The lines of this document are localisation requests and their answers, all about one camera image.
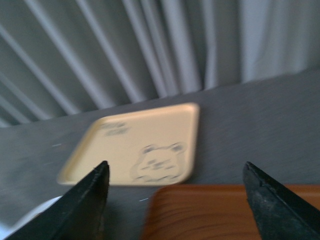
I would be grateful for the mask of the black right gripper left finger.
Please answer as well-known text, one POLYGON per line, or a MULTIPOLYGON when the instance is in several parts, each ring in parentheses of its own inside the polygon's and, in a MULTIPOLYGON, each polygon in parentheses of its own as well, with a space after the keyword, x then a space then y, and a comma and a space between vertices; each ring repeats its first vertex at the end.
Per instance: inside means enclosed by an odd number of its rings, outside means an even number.
POLYGON ((96 240, 110 179, 102 161, 53 205, 7 237, 8 240, 96 240))

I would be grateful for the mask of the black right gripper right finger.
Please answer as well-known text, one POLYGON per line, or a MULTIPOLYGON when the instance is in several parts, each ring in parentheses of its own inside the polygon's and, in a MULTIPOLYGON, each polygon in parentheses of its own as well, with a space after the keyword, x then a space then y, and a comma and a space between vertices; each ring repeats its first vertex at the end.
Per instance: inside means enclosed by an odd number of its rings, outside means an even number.
POLYGON ((263 240, 318 240, 320 211, 251 162, 242 178, 263 240))

